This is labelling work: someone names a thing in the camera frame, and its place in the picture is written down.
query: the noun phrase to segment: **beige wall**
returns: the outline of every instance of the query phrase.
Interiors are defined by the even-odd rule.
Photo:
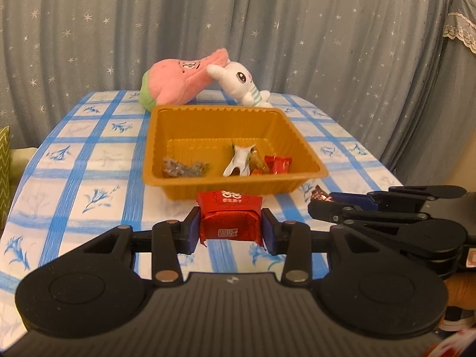
[[[459,185],[468,191],[476,192],[476,130],[461,153],[447,184]]]

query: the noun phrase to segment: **green chevron pillow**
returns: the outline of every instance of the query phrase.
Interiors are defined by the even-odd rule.
[[[10,128],[0,129],[0,236],[3,233],[10,207]]]

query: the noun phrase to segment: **blue and white checkered tablecloth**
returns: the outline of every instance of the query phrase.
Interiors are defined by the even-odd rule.
[[[160,187],[144,185],[142,160],[149,114],[138,92],[90,93],[80,100],[46,138],[23,175],[0,240],[0,348],[25,329],[14,304],[19,281],[35,268],[119,224],[151,229],[166,219],[183,220],[195,201],[170,201]],[[312,220],[307,203],[316,184],[332,192],[366,193],[397,185],[385,169],[348,132],[311,103],[292,95],[272,94],[329,170],[291,194],[269,195],[263,207],[278,220],[304,221],[313,229],[329,223]],[[235,104],[221,91],[203,91],[191,104]],[[249,242],[209,240],[194,254],[179,255],[184,277],[190,271],[274,271],[280,276],[284,256],[270,256]],[[151,277],[151,254],[141,254],[136,272]],[[313,277],[327,273],[320,254],[313,255]]]

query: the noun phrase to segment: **curtain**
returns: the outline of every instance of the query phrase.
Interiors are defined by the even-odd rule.
[[[397,163],[404,184],[443,184],[476,126],[476,0],[452,0],[449,11],[434,89]]]
[[[2,0],[0,125],[39,145],[86,92],[139,89],[164,58],[225,46],[259,89],[299,95],[376,157],[419,106],[444,0]]]

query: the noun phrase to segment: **lace trim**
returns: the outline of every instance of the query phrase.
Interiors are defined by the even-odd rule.
[[[443,37],[449,37],[452,40],[458,38],[473,54],[476,54],[476,32],[474,34],[472,33],[473,30],[476,31],[476,25],[459,12],[450,12],[448,16],[457,17],[455,17],[455,25],[446,24],[444,26]]]

